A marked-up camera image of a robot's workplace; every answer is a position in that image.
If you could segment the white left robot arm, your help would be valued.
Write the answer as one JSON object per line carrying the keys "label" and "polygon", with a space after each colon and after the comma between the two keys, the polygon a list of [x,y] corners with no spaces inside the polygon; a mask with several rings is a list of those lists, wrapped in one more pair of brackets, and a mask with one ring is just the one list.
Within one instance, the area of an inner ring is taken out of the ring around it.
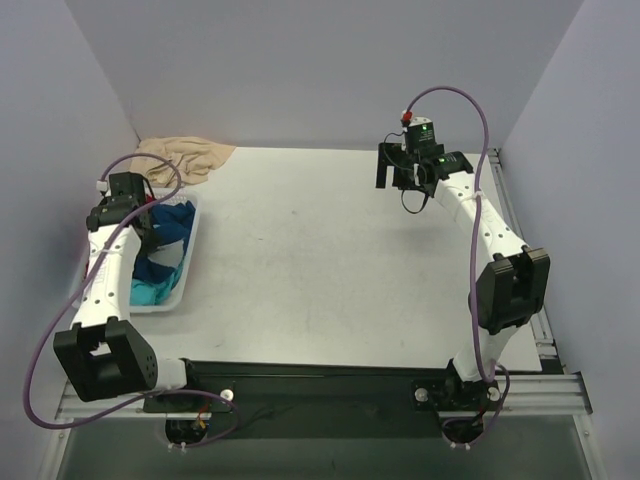
{"label": "white left robot arm", "polygon": [[149,222],[138,201],[114,199],[87,217],[88,272],[71,327],[55,334],[54,352],[85,402],[135,392],[166,391],[182,412],[195,409],[202,387],[182,359],[163,359],[130,323],[134,263]]}

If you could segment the navy blue mickey t-shirt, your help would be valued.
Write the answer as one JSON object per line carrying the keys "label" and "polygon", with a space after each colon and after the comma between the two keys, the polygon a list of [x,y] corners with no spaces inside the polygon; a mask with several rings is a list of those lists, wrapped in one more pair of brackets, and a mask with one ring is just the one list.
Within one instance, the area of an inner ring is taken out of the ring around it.
{"label": "navy blue mickey t-shirt", "polygon": [[160,283],[182,270],[196,213],[191,201],[159,204],[151,209],[160,246],[152,253],[140,250],[134,263],[134,279]]}

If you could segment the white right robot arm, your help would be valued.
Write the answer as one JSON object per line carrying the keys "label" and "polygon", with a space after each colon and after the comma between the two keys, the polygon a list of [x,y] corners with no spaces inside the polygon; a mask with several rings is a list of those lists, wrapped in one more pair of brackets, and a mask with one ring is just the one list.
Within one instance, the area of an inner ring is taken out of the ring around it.
{"label": "white right robot arm", "polygon": [[465,408],[479,395],[479,381],[490,381],[509,341],[543,306],[550,258],[533,249],[507,225],[476,183],[477,172],[460,152],[437,145],[429,158],[408,154],[399,143],[378,146],[376,186],[392,185],[434,200],[470,236],[469,310],[472,333],[454,356],[455,376],[443,383],[448,404]]}

